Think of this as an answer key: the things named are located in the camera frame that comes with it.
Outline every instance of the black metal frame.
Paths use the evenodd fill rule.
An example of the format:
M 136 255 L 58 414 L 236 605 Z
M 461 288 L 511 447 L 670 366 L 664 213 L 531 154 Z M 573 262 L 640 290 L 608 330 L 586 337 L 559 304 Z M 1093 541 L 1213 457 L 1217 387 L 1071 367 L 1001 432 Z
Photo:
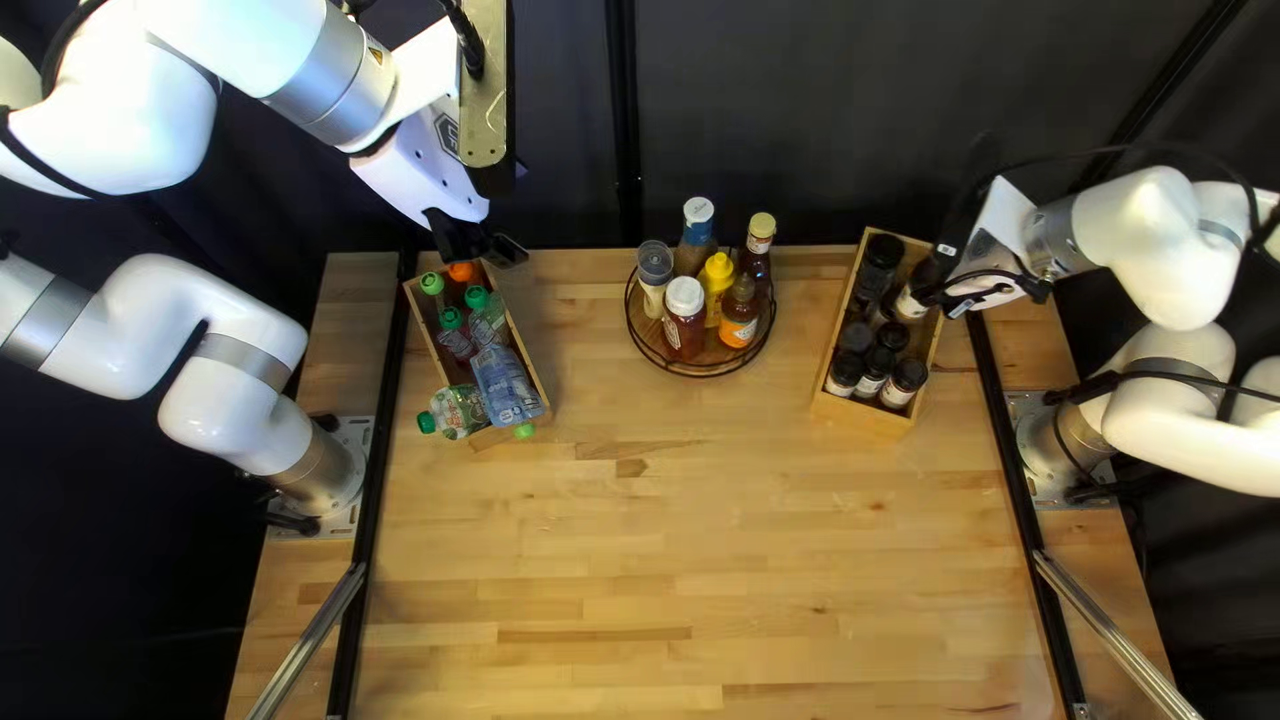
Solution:
M 1044 537 L 1041 534 L 1039 520 L 1036 519 L 1036 503 L 1032 502 L 1030 492 L 1027 489 L 1027 478 L 1023 475 L 1023 457 L 1018 452 L 1018 436 L 1014 433 L 1014 423 L 1009 418 L 1005 389 L 1000 384 L 1000 366 L 996 364 L 996 354 L 991 348 L 987 322 L 982 313 L 966 313 L 965 318 L 969 341 L 973 345 L 973 356 L 978 365 L 978 377 L 982 379 L 982 398 L 987 405 L 987 414 L 991 416 L 991 429 L 996 436 L 996 446 L 1000 448 L 1000 465 L 1005 471 L 1009 502 L 1014 509 L 1018 537 L 1023 543 L 1023 559 L 1027 562 L 1032 593 L 1036 597 L 1036 610 L 1039 612 L 1041 626 L 1044 630 L 1044 646 L 1048 648 L 1050 661 L 1053 664 L 1053 674 L 1057 675 L 1062 707 L 1070 708 L 1076 703 L 1085 702 L 1084 687 L 1080 684 L 1075 653 L 1071 652 L 1071 639 L 1066 633 L 1066 620 L 1062 615 L 1062 606 L 1057 601 L 1057 593 L 1036 571 L 1036 562 L 1032 557 L 1033 551 L 1044 550 Z
M 1174 95 L 1196 64 L 1206 55 L 1212 44 L 1239 14 L 1248 0 L 1216 0 L 1201 17 L 1197 24 L 1179 45 L 1147 91 L 1138 99 L 1112 135 L 1111 143 L 1128 142 L 1138 137 L 1149 124 L 1152 117 Z M 613 140 L 617 170 L 618 218 L 622 229 L 623 246 L 635 247 L 644 234 L 643 204 L 644 179 L 641 174 L 640 152 L 640 102 L 636 79 L 636 33 L 635 0 L 605 0 L 605 26 L 609 53 L 609 88 L 613 109 Z M 1097 182 L 1106 177 L 1114 167 L 1114 160 L 1100 159 L 1082 173 L 1078 183 Z M 402 250 L 398 279 L 412 277 L 416 265 L 416 252 Z M 370 571 L 374 566 L 374 541 L 381 507 L 383 486 L 387 477 L 387 460 L 390 443 L 392 420 L 396 414 L 396 396 L 399 388 L 399 374 L 404 355 L 404 336 L 408 319 L 408 301 L 402 292 L 396 292 L 396 309 L 392 314 L 392 327 L 387 342 L 387 355 L 383 360 L 383 382 L 379 391 L 378 415 L 374 424 L 374 439 L 369 457 L 369 471 L 365 479 L 362 518 L 356 530 L 356 543 L 352 562 L 366 562 Z M 1036 571 L 1032 560 L 1034 550 L 1044 547 L 1044 539 L 1036 519 L 1036 507 L 1027 491 L 1021 470 L 1021 457 L 1012 423 L 1005 409 L 1004 391 L 1000 384 L 1000 370 L 996 364 L 986 322 L 980 313 L 968 314 L 969 337 L 973 342 L 978 375 L 982 379 L 983 400 L 991 415 L 992 430 L 1000 448 L 1001 465 L 1009 489 L 1010 502 L 1018 524 L 1027 571 L 1030 575 L 1036 606 L 1041 615 L 1044 642 L 1057 675 L 1059 691 L 1064 708 L 1085 702 L 1080 676 L 1071 652 L 1070 638 L 1057 593 Z M 356 665 L 360 657 L 360 641 L 365 629 L 365 610 L 369 583 L 352 600 L 342 619 L 342 633 L 334 659 L 332 685 L 329 688 L 329 720 L 347 720 L 356 689 Z

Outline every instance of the wooden table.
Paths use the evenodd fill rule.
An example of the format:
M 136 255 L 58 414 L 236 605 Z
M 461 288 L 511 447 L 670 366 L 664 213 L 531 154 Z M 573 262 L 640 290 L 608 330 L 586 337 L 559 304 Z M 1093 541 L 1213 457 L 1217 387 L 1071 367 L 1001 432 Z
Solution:
M 503 286 L 556 425 L 481 454 L 417 432 L 442 380 L 411 333 L 355 715 L 1061 717 L 964 324 L 901 442 L 809 418 L 852 258 L 780 247 L 768 347 L 691 380 L 627 338 L 634 251 L 534 252 Z M 1029 307 L 988 318 L 1004 380 L 1060 387 L 1056 315 Z M 1129 582 L 1149 621 L 1123 525 L 1089 512 L 1064 561 Z M 344 541 L 268 544 L 228 717 L 348 560 Z M 280 717 L 324 715 L 329 664 Z

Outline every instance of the green bottle cap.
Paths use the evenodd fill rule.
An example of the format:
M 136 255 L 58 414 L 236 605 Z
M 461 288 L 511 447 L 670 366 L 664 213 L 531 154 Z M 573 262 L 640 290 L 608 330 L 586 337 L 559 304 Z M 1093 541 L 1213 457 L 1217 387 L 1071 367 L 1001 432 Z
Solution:
M 440 310 L 440 327 L 447 331 L 456 331 L 462 327 L 462 311 L 457 307 Z
M 489 291 L 477 284 L 474 284 L 467 288 L 467 292 L 463 296 L 463 299 L 467 301 L 467 307 L 472 310 L 480 310 L 481 307 L 489 304 Z
M 440 295 L 444 292 L 444 278 L 440 277 L 440 273 L 426 273 L 417 281 L 417 284 L 428 295 Z

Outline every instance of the wooden box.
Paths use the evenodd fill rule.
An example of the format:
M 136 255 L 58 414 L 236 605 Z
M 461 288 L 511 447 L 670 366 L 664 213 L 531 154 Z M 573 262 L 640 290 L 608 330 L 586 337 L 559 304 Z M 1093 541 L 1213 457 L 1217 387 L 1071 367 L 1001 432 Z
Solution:
M 895 283 L 905 282 L 906 277 L 911 273 L 911 268 L 914 268 L 919 260 L 933 252 L 933 245 L 928 242 L 922 242 L 919 240 L 904 237 L 887 231 L 867 228 L 863 233 L 861 242 L 858 245 L 858 256 L 854 259 L 854 266 L 849 272 L 849 279 L 845 282 L 845 292 L 841 296 L 840 306 L 836 307 L 831 320 L 831 337 L 827 341 L 826 350 L 823 351 L 823 360 L 818 364 L 818 377 L 814 378 L 813 383 L 813 402 L 810 409 L 815 416 L 837 423 L 847 423 L 849 425 L 867 432 L 896 438 L 905 434 L 915 424 L 915 419 L 920 415 L 920 407 L 924 405 L 924 398 L 928 395 L 929 384 L 933 382 L 932 377 L 929 382 L 924 383 L 924 387 L 915 393 L 911 402 L 901 410 L 890 410 L 888 407 L 881 405 L 877 398 L 865 401 L 856 397 L 845 398 L 831 395 L 823 388 L 823 383 L 827 379 L 827 370 L 831 368 L 831 361 L 836 356 L 836 341 L 840 337 L 840 329 L 845 325 L 846 320 L 858 316 L 858 313 L 847 313 L 846 306 L 849 305 L 849 299 L 854 292 L 854 282 L 858 279 L 858 268 L 863 264 L 863 255 L 867 251 L 867 241 L 878 233 L 897 237 L 906 246 L 906 254 L 902 256 L 902 261 L 897 266 Z M 899 355 L 899 357 L 916 357 L 924 361 L 932 374 L 933 355 L 938 350 L 938 336 L 942 333 L 942 311 L 934 306 L 929 309 L 929 313 L 923 318 L 904 322 L 904 324 L 911 329 L 911 343 Z
M 444 273 L 444 265 L 439 263 L 439 256 L 429 255 L 431 261 L 428 263 L 428 270 L 435 270 L 438 273 Z M 541 428 L 549 427 L 552 424 L 552 402 L 547 397 L 547 389 L 543 387 L 541 379 L 538 377 L 538 370 L 534 369 L 534 364 L 529 357 L 529 350 L 525 347 L 525 341 L 520 336 L 520 328 L 516 327 L 515 319 L 511 316 L 509 299 L 507 293 L 502 292 L 499 286 L 498 273 L 493 272 L 493 268 L 484 261 L 477 261 L 476 278 L 474 282 L 483 283 L 489 292 L 499 292 L 503 299 L 508 301 L 507 306 L 507 324 L 511 327 L 511 348 L 516 351 L 520 360 L 525 364 L 525 370 L 529 373 L 529 378 L 534 382 L 534 388 L 538 391 L 538 396 L 543 400 L 543 407 L 547 409 L 545 413 L 532 419 L 532 423 L 539 430 Z M 404 292 L 408 295 L 410 307 L 413 310 L 413 318 L 417 320 L 417 327 L 426 338 L 426 347 L 431 351 L 431 360 L 435 364 L 435 369 L 444 378 L 447 384 L 474 384 L 476 382 L 475 374 L 467 365 L 458 364 L 449 355 L 449 351 L 435 342 L 435 336 L 440 332 L 440 319 L 435 309 L 435 300 L 429 297 L 422 292 L 421 275 L 404 283 Z M 468 313 L 466 307 L 460 307 L 463 313 Z M 472 450 L 476 452 L 500 445 L 515 439 L 511 428 L 498 428 L 489 425 L 488 428 L 476 430 L 466 438 L 463 438 Z

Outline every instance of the mustard bottle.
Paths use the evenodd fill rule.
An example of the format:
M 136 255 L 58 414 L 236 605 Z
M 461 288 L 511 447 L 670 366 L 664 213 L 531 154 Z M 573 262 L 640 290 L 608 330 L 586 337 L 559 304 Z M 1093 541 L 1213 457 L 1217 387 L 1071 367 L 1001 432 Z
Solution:
M 703 270 L 698 273 L 698 282 L 707 295 L 707 327 L 718 328 L 721 319 L 721 299 L 728 288 L 733 287 L 733 261 L 728 254 L 717 252 L 707 259 Z

